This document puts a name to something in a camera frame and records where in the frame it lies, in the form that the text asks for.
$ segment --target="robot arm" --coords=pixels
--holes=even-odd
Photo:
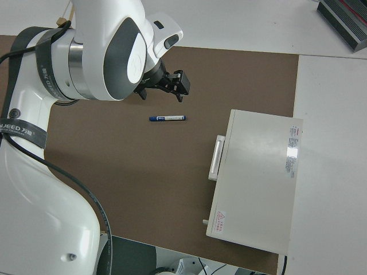
[[[9,61],[0,117],[1,274],[91,275],[98,261],[100,227],[93,208],[44,161],[57,100],[114,101],[133,92],[145,98],[145,88],[159,88],[181,101],[189,93],[183,71],[169,74],[161,60],[182,38],[171,18],[146,18],[140,0],[73,4],[75,30],[66,27],[60,36],[60,29],[29,28],[12,47],[21,54]]]
[[[169,74],[164,69],[153,82],[146,77],[156,74],[157,64],[162,64],[160,58],[183,37],[181,28],[169,16],[158,13],[146,18],[140,0],[74,0],[73,4],[76,32],[72,45],[83,49],[79,64],[72,59],[71,78],[85,87],[84,96],[121,100],[135,90],[145,99],[142,86],[163,87],[181,99],[188,94],[188,81],[185,89],[175,88],[181,86],[182,79],[186,80],[183,73],[181,78],[167,78]],[[77,56],[73,49],[70,54]],[[74,73],[75,67],[82,68],[84,79]],[[155,87],[161,80],[167,84]]]

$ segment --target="marker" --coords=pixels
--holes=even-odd
[[[150,116],[149,121],[186,120],[186,116]]]

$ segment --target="brown mat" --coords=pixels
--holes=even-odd
[[[13,39],[0,36],[0,53]],[[90,187],[114,235],[275,274],[276,254],[207,237],[202,220],[215,188],[208,180],[214,143],[225,135],[231,109],[292,116],[298,56],[173,48],[164,62],[191,81],[183,103],[149,90],[146,101],[131,95],[54,106],[46,159]],[[0,74],[2,101],[5,65]],[[188,119],[148,121],[158,115]]]

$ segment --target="drawer handle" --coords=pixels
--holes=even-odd
[[[214,147],[214,153],[212,158],[212,165],[210,166],[209,176],[210,180],[217,180],[219,164],[222,157],[223,146],[224,146],[225,136],[218,135],[216,140],[216,145]]]

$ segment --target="white box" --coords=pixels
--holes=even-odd
[[[287,255],[302,123],[231,111],[206,235]]]

